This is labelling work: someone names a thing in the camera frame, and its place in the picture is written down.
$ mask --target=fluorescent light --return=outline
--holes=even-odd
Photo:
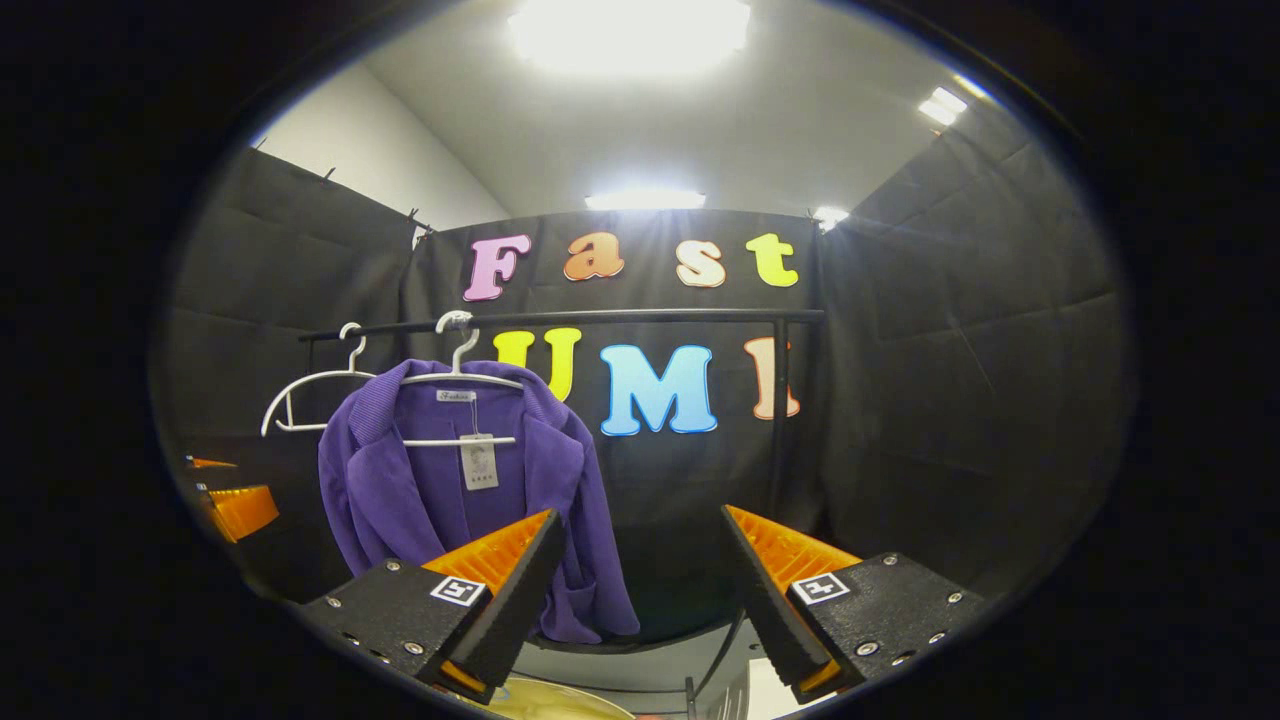
[[[960,113],[964,113],[965,108],[969,106],[969,105],[965,104],[964,100],[960,100],[959,97],[956,97],[955,95],[951,95],[950,92],[947,92],[946,90],[943,90],[941,87],[933,91],[933,100],[938,105],[942,105],[943,108],[946,108],[947,110],[951,110],[956,115],[959,115]]]
[[[586,206],[591,210],[687,209],[704,204],[707,196],[701,192],[681,190],[632,190],[586,196]]]
[[[969,95],[973,95],[974,97],[977,97],[979,100],[986,100],[987,99],[987,92],[983,88],[980,88],[977,85],[974,85],[974,82],[972,79],[969,79],[966,77],[961,77],[961,76],[952,76],[952,77],[955,78],[956,85],[959,85],[960,87],[965,88],[965,92],[968,92]]]
[[[736,0],[530,0],[508,19],[522,58],[595,74],[707,67],[746,45]]]
[[[822,232],[827,232],[836,227],[840,220],[849,217],[849,210],[841,210],[840,208],[818,208],[813,211],[813,219],[818,220],[818,227]]]
[[[933,100],[925,100],[924,102],[922,102],[919,110],[945,126],[950,126],[951,123],[956,122],[955,113],[947,110],[946,108],[934,102]]]

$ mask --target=white hanger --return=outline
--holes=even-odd
[[[340,331],[338,331],[338,338],[339,340],[347,340],[347,332],[352,331],[352,329],[358,329],[358,328],[360,328],[358,323],[347,323],[346,325],[342,327]],[[356,356],[365,351],[365,345],[367,342],[369,342],[367,337],[365,337],[365,336],[360,337],[360,346],[356,347],[356,350],[351,351],[351,356],[347,359],[347,369],[346,370],[325,370],[323,373],[314,373],[311,375],[306,375],[306,377],[298,378],[298,379],[293,380],[292,383],[284,386],[284,389],[282,389],[280,393],[275,396],[275,400],[271,401],[271,405],[269,405],[266,407],[266,414],[262,415],[262,429],[261,429],[262,437],[266,437],[266,428],[268,428],[268,425],[270,425],[270,423],[271,423],[271,415],[275,413],[275,406],[280,404],[282,398],[284,400],[284,416],[285,416],[285,419],[288,419],[289,423],[284,424],[284,423],[280,423],[279,420],[276,420],[275,421],[275,427],[280,428],[282,430],[284,430],[287,433],[298,433],[298,432],[303,432],[303,430],[323,430],[325,428],[325,423],[319,423],[319,424],[315,424],[315,425],[294,425],[293,424],[293,391],[298,386],[306,384],[306,383],[308,383],[311,380],[317,380],[320,378],[372,378],[372,377],[376,377],[372,373],[364,373],[364,372],[360,372],[360,370],[356,369]]]
[[[445,328],[451,325],[466,327],[467,322],[471,319],[471,313],[465,310],[451,310],[435,323],[435,332],[444,333]],[[467,342],[458,346],[453,351],[453,368],[448,373],[426,373],[425,375],[413,375],[401,380],[402,386],[415,384],[415,383],[430,383],[435,380],[471,380],[477,383],[493,383],[506,387],[513,387],[516,389],[524,391],[525,386],[517,383],[516,380],[508,380],[506,378],[494,378],[492,375],[479,375],[474,373],[463,373],[460,370],[462,366],[462,354],[471,350],[480,342],[480,331],[474,328],[471,331],[471,338]],[[516,442],[513,437],[495,437],[495,438],[471,438],[471,439],[407,439],[404,445],[408,447],[460,447],[465,445],[511,445]]]

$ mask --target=clothing label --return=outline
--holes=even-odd
[[[438,402],[471,402],[476,398],[474,389],[438,389],[435,400]]]
[[[458,439],[493,439],[493,433],[458,436]],[[492,442],[463,445],[458,450],[462,451],[462,479],[466,480],[467,489],[498,487],[498,461],[493,456]]]

